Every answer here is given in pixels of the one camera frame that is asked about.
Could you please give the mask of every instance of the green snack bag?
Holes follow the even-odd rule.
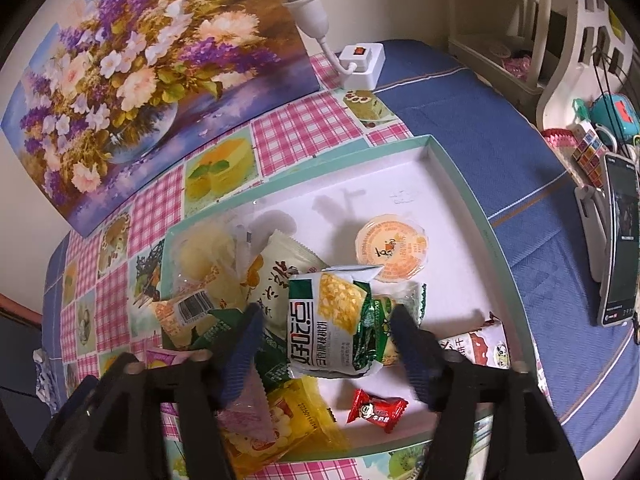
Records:
[[[242,317],[242,312],[236,308],[216,309],[210,311],[218,321],[191,345],[190,350],[209,348],[211,343],[224,332],[235,327]],[[291,379],[287,367],[286,343],[265,331],[262,335],[260,347],[255,355],[255,368],[260,375],[267,393],[282,386]]]
[[[369,286],[380,270],[331,267],[289,279],[287,357],[294,375],[355,378],[382,367],[385,313]]]

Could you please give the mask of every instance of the barcode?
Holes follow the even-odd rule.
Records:
[[[213,308],[214,305],[209,301],[207,293],[200,290],[178,303],[178,320],[183,324],[193,323],[201,317],[205,317],[207,312]]]

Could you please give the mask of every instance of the phone screen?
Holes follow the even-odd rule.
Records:
[[[634,312],[640,266],[638,176],[633,164],[606,157],[609,199],[613,212],[613,265],[603,323],[630,317]]]

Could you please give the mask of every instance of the red candy wrapper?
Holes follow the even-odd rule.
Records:
[[[380,399],[380,397],[369,395],[364,390],[358,389],[353,396],[347,424],[361,417],[371,424],[380,426],[387,433],[391,433],[408,404],[400,397]]]

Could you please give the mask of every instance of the pink snack package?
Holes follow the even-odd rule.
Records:
[[[445,350],[457,350],[472,363],[493,368],[509,368],[509,349],[502,322],[489,313],[490,319],[478,329],[439,341]]]
[[[276,441],[269,402],[255,365],[251,366],[244,380],[240,397],[218,413],[218,423],[229,433],[269,444]]]
[[[192,353],[162,348],[147,349],[146,367],[178,365],[186,361]],[[174,404],[164,403],[160,406],[160,410],[163,413],[178,416]],[[230,433],[241,434],[267,443],[275,442],[269,402],[255,365],[251,365],[249,369],[240,396],[218,413],[218,423],[221,428]]]

